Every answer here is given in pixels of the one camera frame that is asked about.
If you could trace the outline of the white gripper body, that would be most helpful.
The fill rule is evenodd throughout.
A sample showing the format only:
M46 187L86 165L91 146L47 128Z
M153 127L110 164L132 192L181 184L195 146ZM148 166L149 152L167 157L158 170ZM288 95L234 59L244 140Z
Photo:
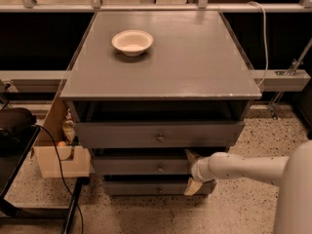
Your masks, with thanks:
M208 182L215 179L214 174L210 170L210 158L209 157L195 157L191 161L190 171L192 177L196 181Z

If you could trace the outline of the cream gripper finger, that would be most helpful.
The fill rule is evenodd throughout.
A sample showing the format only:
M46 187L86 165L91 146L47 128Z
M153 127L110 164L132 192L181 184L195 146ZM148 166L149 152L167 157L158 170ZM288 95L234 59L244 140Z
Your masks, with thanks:
M195 195L202 187L203 182L197 181L194 178L190 177L187 182L187 187L184 191L185 196L193 196Z
M190 149L185 148L184 151L185 151L185 154L186 154L186 156L187 156L187 160L188 160L190 163L193 163L193 162L195 162L197 159L200 158L200 155L199 155L198 153L196 153L195 151L193 151L193 150L190 150Z

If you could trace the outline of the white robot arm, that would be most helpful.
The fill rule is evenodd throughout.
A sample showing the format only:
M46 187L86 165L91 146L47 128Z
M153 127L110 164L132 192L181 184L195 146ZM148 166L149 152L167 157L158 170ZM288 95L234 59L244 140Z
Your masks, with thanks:
M273 234L312 234L312 141L290 156L246 158L216 152L203 157L187 149L191 177L184 194L214 179L248 178L279 188Z

